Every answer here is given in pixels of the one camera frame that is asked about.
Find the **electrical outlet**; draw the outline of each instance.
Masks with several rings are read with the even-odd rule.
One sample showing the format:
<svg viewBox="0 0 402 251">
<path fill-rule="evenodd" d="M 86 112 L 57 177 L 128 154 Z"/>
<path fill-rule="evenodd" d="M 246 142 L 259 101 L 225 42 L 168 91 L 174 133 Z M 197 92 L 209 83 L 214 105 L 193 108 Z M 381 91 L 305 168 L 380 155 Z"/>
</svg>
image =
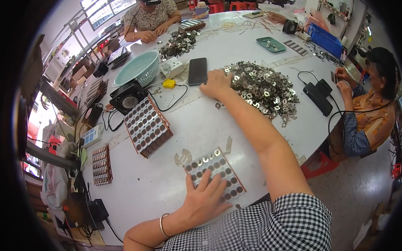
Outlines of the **electrical outlet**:
<svg viewBox="0 0 402 251">
<path fill-rule="evenodd" d="M 159 65 L 159 69 L 166 78 L 174 78 L 184 71 L 184 65 L 177 58 L 172 57 Z"/>
</svg>

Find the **smartphone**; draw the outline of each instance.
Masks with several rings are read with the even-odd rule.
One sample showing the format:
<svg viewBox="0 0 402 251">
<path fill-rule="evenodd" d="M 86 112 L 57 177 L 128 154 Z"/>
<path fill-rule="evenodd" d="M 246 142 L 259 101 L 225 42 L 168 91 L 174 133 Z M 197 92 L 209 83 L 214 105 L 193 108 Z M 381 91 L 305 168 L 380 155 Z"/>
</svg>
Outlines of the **smartphone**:
<svg viewBox="0 0 402 251">
<path fill-rule="evenodd" d="M 196 58 L 190 60 L 189 86 L 199 86 L 207 83 L 207 58 Z"/>
<path fill-rule="evenodd" d="M 345 46 L 342 46 L 342 53 L 340 55 L 339 61 L 341 64 L 345 64 L 346 54 L 348 53 L 348 49 Z"/>
</svg>

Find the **blue plaid sleeve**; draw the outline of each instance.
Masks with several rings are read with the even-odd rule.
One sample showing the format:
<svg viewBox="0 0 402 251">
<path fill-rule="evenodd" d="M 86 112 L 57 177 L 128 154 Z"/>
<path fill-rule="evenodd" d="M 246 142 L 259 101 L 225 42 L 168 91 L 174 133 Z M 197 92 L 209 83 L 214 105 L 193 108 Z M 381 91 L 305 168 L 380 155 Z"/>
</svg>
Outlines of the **blue plaid sleeve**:
<svg viewBox="0 0 402 251">
<path fill-rule="evenodd" d="M 357 119 L 353 112 L 346 112 L 344 118 L 343 138 L 345 154 L 348 157 L 360 156 L 370 151 L 370 143 L 366 133 L 361 130 L 357 132 Z"/>
<path fill-rule="evenodd" d="M 353 98 L 364 95 L 367 93 L 367 91 L 363 88 L 363 78 L 360 80 L 360 82 L 357 84 L 353 90 Z"/>
</svg>

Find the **window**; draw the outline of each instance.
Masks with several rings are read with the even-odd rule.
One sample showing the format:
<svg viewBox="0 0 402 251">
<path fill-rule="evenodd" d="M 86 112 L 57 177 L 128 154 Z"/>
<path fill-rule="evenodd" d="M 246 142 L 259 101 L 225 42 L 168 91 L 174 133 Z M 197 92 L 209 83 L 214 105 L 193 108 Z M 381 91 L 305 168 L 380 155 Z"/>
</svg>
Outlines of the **window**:
<svg viewBox="0 0 402 251">
<path fill-rule="evenodd" d="M 93 30 L 118 13 L 133 6 L 136 0 L 82 0 L 81 6 Z"/>
</svg>

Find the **silver bangle bracelet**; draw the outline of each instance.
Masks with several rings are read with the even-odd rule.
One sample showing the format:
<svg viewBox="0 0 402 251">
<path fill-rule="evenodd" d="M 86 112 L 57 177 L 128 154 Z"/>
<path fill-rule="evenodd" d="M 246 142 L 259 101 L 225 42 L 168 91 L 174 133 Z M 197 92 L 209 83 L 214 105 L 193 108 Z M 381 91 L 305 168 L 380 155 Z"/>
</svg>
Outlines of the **silver bangle bracelet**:
<svg viewBox="0 0 402 251">
<path fill-rule="evenodd" d="M 159 226 L 160 226 L 160 230 L 161 230 L 162 234 L 163 234 L 164 236 L 166 236 L 167 238 L 170 238 L 170 236 L 167 236 L 167 235 L 165 234 L 165 232 L 163 231 L 163 227 L 162 227 L 162 218 L 165 217 L 166 215 L 169 215 L 169 214 L 166 213 L 166 214 L 163 214 L 163 215 L 160 217 L 160 219 L 159 219 Z"/>
</svg>

